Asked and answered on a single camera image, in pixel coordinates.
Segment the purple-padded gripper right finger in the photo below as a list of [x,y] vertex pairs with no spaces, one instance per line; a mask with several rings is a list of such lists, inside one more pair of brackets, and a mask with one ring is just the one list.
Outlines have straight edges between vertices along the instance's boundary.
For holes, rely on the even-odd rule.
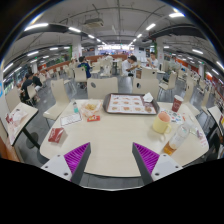
[[133,144],[132,153],[145,185],[182,169],[168,154],[157,154],[137,143]]

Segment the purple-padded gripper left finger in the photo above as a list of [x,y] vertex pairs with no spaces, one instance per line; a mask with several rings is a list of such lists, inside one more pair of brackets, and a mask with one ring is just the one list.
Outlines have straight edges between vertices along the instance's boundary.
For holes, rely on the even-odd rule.
[[85,143],[65,155],[58,154],[52,157],[42,169],[79,185],[90,154],[91,145]]

